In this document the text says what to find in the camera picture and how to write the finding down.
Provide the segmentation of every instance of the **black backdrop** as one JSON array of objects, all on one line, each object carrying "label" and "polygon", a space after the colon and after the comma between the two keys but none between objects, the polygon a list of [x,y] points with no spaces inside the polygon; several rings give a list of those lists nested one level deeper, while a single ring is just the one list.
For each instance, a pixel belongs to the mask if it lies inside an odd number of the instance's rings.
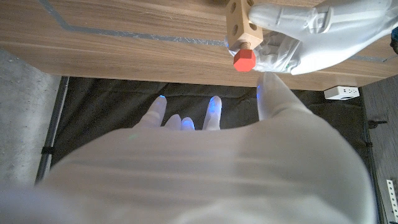
[{"label": "black backdrop", "polygon": [[[294,90],[294,93],[311,111],[336,128],[369,167],[360,98],[331,101],[325,99],[322,91]],[[71,78],[52,164],[103,134],[133,127],[159,95],[167,98],[164,123],[177,113],[181,118],[191,117],[196,129],[201,129],[208,102],[215,95],[223,101],[221,129],[258,121],[255,88]]]}]

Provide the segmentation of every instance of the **concrete floor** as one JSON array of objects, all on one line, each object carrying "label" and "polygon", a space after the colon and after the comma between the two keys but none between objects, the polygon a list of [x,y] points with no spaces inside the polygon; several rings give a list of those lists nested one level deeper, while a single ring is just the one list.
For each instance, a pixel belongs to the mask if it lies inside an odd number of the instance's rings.
[{"label": "concrete floor", "polygon": [[0,181],[33,185],[60,77],[0,49]]},{"label": "concrete floor", "polygon": [[[33,185],[60,77],[42,73],[0,50],[0,80],[0,181]],[[388,221],[394,221],[394,216],[386,179],[397,180],[398,174],[397,89],[398,77],[363,88],[368,118],[389,122],[370,130]]]}]

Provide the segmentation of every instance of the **power strip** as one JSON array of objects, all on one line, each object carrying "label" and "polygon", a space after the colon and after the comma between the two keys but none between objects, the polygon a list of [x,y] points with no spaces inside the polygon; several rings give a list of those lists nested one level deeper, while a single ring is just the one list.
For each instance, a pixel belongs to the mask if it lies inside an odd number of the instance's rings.
[{"label": "power strip", "polygon": [[349,100],[359,96],[359,90],[356,87],[336,86],[324,91],[327,100]]}]

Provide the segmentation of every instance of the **gloved hand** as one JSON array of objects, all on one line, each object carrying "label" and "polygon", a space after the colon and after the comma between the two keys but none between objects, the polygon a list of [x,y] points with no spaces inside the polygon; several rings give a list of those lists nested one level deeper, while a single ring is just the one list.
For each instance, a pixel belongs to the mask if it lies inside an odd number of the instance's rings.
[{"label": "gloved hand", "polygon": [[391,34],[398,1],[327,0],[313,8],[260,3],[249,19],[275,31],[254,49],[254,70],[298,75],[336,65]]},{"label": "gloved hand", "polygon": [[[181,117],[178,114],[171,116],[165,126],[160,127],[163,121],[166,105],[166,97],[159,96],[156,98],[149,107],[148,112],[141,118],[138,124],[133,127],[133,129],[168,128],[174,131],[195,130],[195,125],[191,118],[184,118],[181,120]],[[212,97],[207,107],[203,130],[220,130],[221,107],[221,99],[218,96]]]},{"label": "gloved hand", "polygon": [[[366,167],[338,131],[273,73],[260,76],[257,105],[260,121],[248,126],[169,131],[194,127],[178,115],[160,127],[160,96],[135,127],[73,151],[37,186],[62,195],[72,212],[0,200],[20,213],[2,223],[38,214],[48,223],[54,214],[83,220],[75,223],[375,223]],[[214,97],[203,129],[219,129],[220,114]]]}]

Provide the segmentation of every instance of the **wooden table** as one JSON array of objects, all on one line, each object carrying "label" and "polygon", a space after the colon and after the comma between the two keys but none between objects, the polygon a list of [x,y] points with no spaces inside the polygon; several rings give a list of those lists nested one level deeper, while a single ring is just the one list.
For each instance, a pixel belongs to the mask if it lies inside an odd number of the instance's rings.
[{"label": "wooden table", "polygon": [[[269,0],[314,6],[322,0]],[[43,72],[75,77],[256,86],[223,45],[222,0],[13,0],[0,2],[0,46]],[[390,37],[339,65],[280,77],[292,89],[363,86],[396,75]]]}]

